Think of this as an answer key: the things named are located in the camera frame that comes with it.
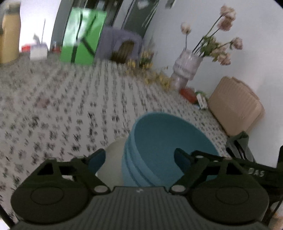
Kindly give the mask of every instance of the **flower vase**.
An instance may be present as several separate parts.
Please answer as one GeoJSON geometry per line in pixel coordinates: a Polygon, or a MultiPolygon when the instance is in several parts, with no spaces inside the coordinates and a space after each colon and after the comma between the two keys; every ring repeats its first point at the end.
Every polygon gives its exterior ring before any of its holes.
{"type": "Polygon", "coordinates": [[[185,88],[188,81],[193,80],[202,60],[203,57],[184,49],[173,66],[174,73],[171,75],[173,88],[177,90],[185,88]]]}

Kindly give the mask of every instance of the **pink flower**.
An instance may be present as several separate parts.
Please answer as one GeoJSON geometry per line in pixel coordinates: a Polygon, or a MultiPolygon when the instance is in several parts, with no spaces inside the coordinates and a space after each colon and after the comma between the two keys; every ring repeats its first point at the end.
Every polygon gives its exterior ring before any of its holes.
{"type": "Polygon", "coordinates": [[[217,61],[218,62],[223,62],[226,59],[226,55],[225,54],[220,54],[218,55],[217,61]]]}
{"type": "Polygon", "coordinates": [[[223,31],[229,31],[232,27],[232,20],[229,18],[224,17],[223,19],[221,19],[221,21],[218,23],[217,27],[220,30],[223,31]]]}
{"type": "Polygon", "coordinates": [[[227,53],[226,55],[219,55],[218,56],[218,62],[220,62],[220,65],[230,65],[231,64],[231,54],[227,53]]]}
{"type": "Polygon", "coordinates": [[[182,31],[182,34],[185,34],[185,35],[189,34],[191,32],[191,26],[186,22],[182,22],[181,31],[182,31]]]}
{"type": "Polygon", "coordinates": [[[226,14],[225,17],[234,21],[236,19],[236,12],[235,11],[230,12],[230,13],[226,14]]]}
{"type": "Polygon", "coordinates": [[[232,46],[235,47],[237,50],[242,50],[243,49],[243,40],[239,37],[234,38],[231,41],[232,46]]]}
{"type": "Polygon", "coordinates": [[[232,21],[236,19],[236,11],[225,4],[220,9],[220,15],[230,18],[232,21]]]}
{"type": "Polygon", "coordinates": [[[228,48],[228,45],[221,46],[221,47],[216,48],[215,50],[213,50],[213,51],[211,52],[211,54],[213,55],[213,54],[222,54],[222,53],[225,53],[226,50],[227,50],[227,48],[228,48]]]}

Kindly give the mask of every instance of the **blue bowl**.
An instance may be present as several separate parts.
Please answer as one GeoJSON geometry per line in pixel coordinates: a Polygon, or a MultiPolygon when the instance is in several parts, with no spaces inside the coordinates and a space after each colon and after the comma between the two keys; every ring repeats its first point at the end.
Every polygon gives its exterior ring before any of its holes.
{"type": "Polygon", "coordinates": [[[138,187],[155,186],[134,165],[131,154],[128,149],[128,140],[126,141],[124,147],[123,161],[125,166],[122,166],[122,168],[126,168],[125,171],[122,171],[124,186],[132,186],[133,184],[136,184],[136,186],[138,187]]]}
{"type": "Polygon", "coordinates": [[[130,169],[132,177],[142,174],[151,184],[166,188],[183,176],[174,162],[176,148],[187,153],[199,150],[218,155],[210,140],[192,124],[160,112],[147,113],[135,122],[126,148],[128,165],[137,169],[130,169]]]}

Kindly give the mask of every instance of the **screw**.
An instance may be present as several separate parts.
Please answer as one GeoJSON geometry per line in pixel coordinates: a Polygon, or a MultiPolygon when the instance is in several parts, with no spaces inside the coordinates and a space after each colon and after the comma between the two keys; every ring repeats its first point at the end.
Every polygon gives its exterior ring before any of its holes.
{"type": "Polygon", "coordinates": [[[186,190],[186,187],[185,186],[183,186],[183,185],[173,185],[172,187],[171,187],[171,190],[173,191],[173,192],[177,192],[177,193],[180,193],[180,192],[184,192],[185,190],[186,190]]]}
{"type": "Polygon", "coordinates": [[[96,186],[96,187],[94,188],[94,191],[95,191],[96,193],[105,193],[105,192],[108,191],[108,188],[107,188],[106,186],[104,186],[104,185],[98,185],[98,186],[96,186]]]}

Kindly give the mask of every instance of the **door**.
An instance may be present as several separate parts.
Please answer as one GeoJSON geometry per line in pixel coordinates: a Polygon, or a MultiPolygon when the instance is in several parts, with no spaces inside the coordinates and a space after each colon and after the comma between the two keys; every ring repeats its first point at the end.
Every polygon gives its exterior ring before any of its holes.
{"type": "Polygon", "coordinates": [[[136,0],[124,29],[136,32],[143,38],[152,20],[159,0],[136,0]]]}

